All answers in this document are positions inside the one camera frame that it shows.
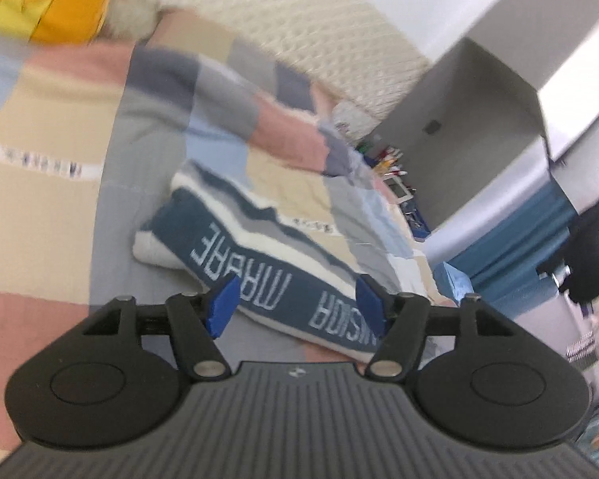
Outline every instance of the ribbed black surface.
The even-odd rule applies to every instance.
[[[0,466],[0,479],[374,477],[592,479],[599,469],[569,445],[505,454],[458,443],[400,388],[344,363],[245,363],[229,380],[194,386],[176,415],[134,442],[89,453],[26,443]]]

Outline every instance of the patchwork quilt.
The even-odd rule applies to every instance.
[[[237,273],[247,315],[218,339],[232,365],[341,360],[309,342],[368,360],[360,272],[449,303],[388,190],[296,82],[273,95],[169,49],[0,37],[0,459],[18,443],[8,377],[115,296],[162,303]],[[142,345],[173,362],[168,340]]]

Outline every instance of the bedsheet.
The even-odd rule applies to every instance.
[[[241,139],[236,128],[246,124],[235,111],[247,108],[232,98],[243,89],[259,104],[253,120],[266,124],[259,129],[266,133],[261,143],[253,145],[257,137],[249,139],[246,158],[230,146]],[[200,95],[209,97],[208,106],[196,114]],[[209,126],[218,126],[213,118],[218,114],[217,120],[227,123],[209,136]],[[293,139],[302,137],[298,131],[321,139],[321,151],[297,149]],[[373,180],[373,188],[363,188],[367,199],[362,199],[338,187],[336,182],[358,178],[357,171],[366,171],[363,178],[369,173],[346,148],[328,147],[335,140],[314,117],[275,103],[202,58],[142,44],[40,47],[0,37],[0,459],[18,444],[3,402],[4,387],[17,366],[115,296],[161,303],[176,293],[201,290],[190,273],[174,269],[182,268],[181,259],[153,259],[147,265],[132,253],[137,235],[147,232],[156,211],[176,193],[187,192],[184,177],[219,178],[230,184],[226,193],[240,190],[239,196],[257,211],[274,209],[277,223],[304,236],[305,248],[298,249],[321,257],[322,263],[329,257],[334,258],[331,263],[338,260],[341,268],[330,270],[340,277],[345,277],[345,267],[357,272],[366,271],[365,261],[375,264],[363,255],[370,249],[364,244],[369,239],[360,234],[361,244],[349,244],[365,224],[360,218],[371,200],[380,205],[377,214],[391,226],[392,237],[374,224],[365,224],[364,236],[374,236],[378,247],[399,238],[406,255],[403,263],[383,267],[391,275],[386,283],[403,289],[411,283],[411,289],[444,303],[403,218],[383,195],[386,190]],[[213,142],[226,143],[222,157],[206,155]],[[329,159],[329,153],[341,158]],[[206,166],[195,163],[200,160]],[[249,171],[244,172],[240,160]],[[292,193],[284,190],[288,171],[307,178],[297,180]],[[244,175],[248,180],[240,180]],[[329,190],[324,182],[334,187]],[[320,200],[321,209],[301,208]],[[286,208],[288,203],[294,209]],[[341,212],[333,213],[337,208]],[[331,211],[333,217],[316,217],[320,211]],[[327,225],[341,236],[328,232]],[[173,362],[168,340],[150,338],[142,345]],[[342,360],[341,354],[240,313],[218,345],[231,365],[241,360]]]

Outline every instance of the black object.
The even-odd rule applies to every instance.
[[[559,291],[569,291],[572,302],[585,305],[599,296],[599,201],[576,216],[568,228],[569,238],[537,266],[537,273],[552,274],[561,264],[567,265],[570,275]]]
[[[253,362],[231,375],[202,329],[205,299],[109,303],[11,378],[25,441],[0,479],[599,478],[570,443],[589,389],[559,355],[476,296],[448,309],[362,281],[358,308],[385,313],[365,376],[350,363]],[[179,370],[141,356],[138,332],[168,332]],[[457,343],[419,370],[428,335]],[[112,409],[123,395],[131,405]],[[50,410],[61,403],[66,418]]]

